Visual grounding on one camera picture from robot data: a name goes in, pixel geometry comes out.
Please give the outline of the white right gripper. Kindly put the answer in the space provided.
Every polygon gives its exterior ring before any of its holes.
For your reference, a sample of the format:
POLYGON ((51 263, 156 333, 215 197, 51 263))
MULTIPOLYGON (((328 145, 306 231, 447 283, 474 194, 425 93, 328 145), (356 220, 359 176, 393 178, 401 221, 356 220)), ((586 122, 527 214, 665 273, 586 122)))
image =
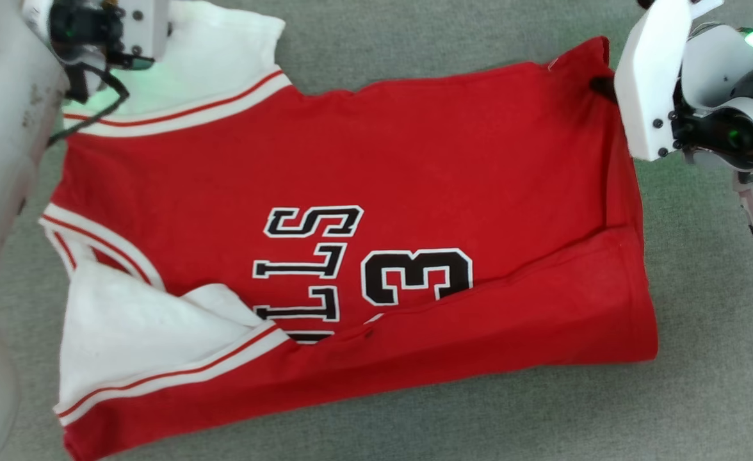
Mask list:
POLYGON ((652 0, 626 40, 615 77, 596 76, 590 89, 619 103, 631 157, 656 161, 674 151, 669 114, 693 20, 723 0, 652 0))

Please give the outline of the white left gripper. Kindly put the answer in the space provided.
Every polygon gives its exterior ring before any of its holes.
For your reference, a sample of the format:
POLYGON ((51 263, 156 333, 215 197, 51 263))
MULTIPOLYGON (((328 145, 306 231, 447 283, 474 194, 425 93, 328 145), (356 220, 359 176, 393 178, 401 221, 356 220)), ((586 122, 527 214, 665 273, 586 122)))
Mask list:
POLYGON ((159 61, 170 32, 170 0, 118 0, 123 25, 123 53, 159 61))

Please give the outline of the red white basketball jersey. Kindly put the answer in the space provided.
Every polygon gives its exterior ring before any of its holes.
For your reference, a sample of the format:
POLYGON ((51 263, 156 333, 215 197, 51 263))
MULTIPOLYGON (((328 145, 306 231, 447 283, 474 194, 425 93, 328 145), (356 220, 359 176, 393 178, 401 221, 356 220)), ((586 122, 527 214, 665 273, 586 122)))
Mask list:
POLYGON ((549 63, 306 95, 285 24, 170 3, 163 61, 67 139, 73 461, 387 391, 658 352, 596 37, 549 63))

